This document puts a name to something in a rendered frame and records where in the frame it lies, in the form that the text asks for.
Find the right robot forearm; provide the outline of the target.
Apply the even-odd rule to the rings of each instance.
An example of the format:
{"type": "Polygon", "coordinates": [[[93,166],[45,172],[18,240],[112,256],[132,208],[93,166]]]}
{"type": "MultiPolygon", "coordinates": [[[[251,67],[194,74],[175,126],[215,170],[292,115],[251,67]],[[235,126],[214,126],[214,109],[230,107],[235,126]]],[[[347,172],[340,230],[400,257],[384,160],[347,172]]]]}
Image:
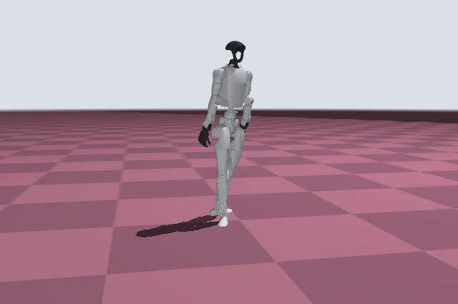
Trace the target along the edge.
{"type": "Polygon", "coordinates": [[[209,104],[208,104],[208,113],[205,118],[205,121],[203,122],[203,126],[207,129],[209,124],[213,125],[213,122],[215,121],[215,114],[216,111],[218,110],[218,107],[215,106],[215,101],[216,101],[216,96],[213,95],[210,98],[209,104]]]}

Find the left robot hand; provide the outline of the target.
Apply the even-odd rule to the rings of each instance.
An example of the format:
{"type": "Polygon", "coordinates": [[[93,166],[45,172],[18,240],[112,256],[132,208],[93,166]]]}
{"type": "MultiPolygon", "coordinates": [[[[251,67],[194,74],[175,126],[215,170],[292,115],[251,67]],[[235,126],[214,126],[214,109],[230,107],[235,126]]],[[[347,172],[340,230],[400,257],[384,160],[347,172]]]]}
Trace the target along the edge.
{"type": "MultiPolygon", "coordinates": [[[[245,126],[242,126],[242,125],[240,124],[240,127],[241,127],[242,129],[244,129],[244,131],[245,131],[245,129],[247,129],[248,125],[249,125],[249,122],[247,122],[247,123],[245,124],[245,126]]],[[[232,139],[232,137],[231,137],[231,140],[234,140],[234,138],[232,139]]],[[[230,141],[231,141],[231,140],[230,140],[230,141]]]]}

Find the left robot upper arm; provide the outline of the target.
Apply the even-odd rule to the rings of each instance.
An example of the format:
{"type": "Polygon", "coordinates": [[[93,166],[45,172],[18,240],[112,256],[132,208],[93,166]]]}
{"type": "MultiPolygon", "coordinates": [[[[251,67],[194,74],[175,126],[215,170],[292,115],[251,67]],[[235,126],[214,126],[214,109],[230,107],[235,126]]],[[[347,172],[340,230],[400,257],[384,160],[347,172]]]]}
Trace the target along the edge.
{"type": "Polygon", "coordinates": [[[248,77],[247,77],[247,85],[246,85],[246,91],[245,91],[244,104],[249,105],[249,104],[252,104],[254,102],[254,98],[252,96],[250,96],[251,81],[252,81],[252,78],[253,78],[253,74],[250,71],[247,71],[247,73],[248,73],[248,77]]]}

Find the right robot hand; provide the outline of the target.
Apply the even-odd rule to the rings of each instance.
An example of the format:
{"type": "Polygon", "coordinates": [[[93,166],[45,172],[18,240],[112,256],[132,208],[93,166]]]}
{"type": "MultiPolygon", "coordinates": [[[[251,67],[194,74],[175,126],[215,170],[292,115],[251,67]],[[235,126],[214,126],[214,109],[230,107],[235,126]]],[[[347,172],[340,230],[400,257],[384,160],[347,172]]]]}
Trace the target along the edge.
{"type": "Polygon", "coordinates": [[[209,136],[208,131],[210,131],[211,127],[212,127],[212,124],[209,124],[207,129],[203,126],[203,127],[202,127],[203,130],[200,132],[200,136],[198,137],[198,141],[199,141],[200,144],[202,144],[204,147],[208,147],[208,146],[206,145],[206,140],[208,141],[208,144],[210,145],[210,140],[209,140],[209,138],[208,138],[208,136],[209,136]]]}

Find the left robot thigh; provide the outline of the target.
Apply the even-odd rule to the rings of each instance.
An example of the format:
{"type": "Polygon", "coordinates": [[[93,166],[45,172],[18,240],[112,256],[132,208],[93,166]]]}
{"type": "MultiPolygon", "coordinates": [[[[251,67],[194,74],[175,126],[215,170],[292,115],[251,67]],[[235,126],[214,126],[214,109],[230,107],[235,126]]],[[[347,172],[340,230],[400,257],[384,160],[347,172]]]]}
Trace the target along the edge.
{"type": "Polygon", "coordinates": [[[245,131],[238,126],[236,133],[231,134],[230,137],[234,138],[230,141],[230,150],[228,150],[228,171],[231,177],[243,151],[245,131]]]}

